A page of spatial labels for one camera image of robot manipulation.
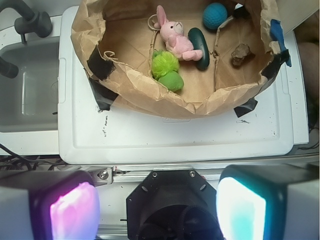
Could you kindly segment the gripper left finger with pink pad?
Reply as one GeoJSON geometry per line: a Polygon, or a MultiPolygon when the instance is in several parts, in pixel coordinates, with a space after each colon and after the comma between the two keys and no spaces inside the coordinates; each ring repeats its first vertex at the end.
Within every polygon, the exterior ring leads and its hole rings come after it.
{"type": "Polygon", "coordinates": [[[99,194],[86,171],[0,173],[2,240],[93,240],[99,221],[99,194]]]}

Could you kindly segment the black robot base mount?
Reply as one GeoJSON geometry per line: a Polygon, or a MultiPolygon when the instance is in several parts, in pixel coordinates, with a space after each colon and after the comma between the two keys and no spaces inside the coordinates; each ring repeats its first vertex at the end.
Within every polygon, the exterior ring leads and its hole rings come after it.
{"type": "Polygon", "coordinates": [[[217,191],[194,169],[152,171],[126,198],[130,240],[222,240],[217,191]]]}

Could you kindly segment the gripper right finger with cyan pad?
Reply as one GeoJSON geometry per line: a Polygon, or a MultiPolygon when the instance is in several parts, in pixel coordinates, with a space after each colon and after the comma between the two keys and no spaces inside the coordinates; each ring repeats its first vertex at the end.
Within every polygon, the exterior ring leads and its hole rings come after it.
{"type": "Polygon", "coordinates": [[[318,164],[229,165],[216,211],[227,240],[318,240],[318,164]]]}

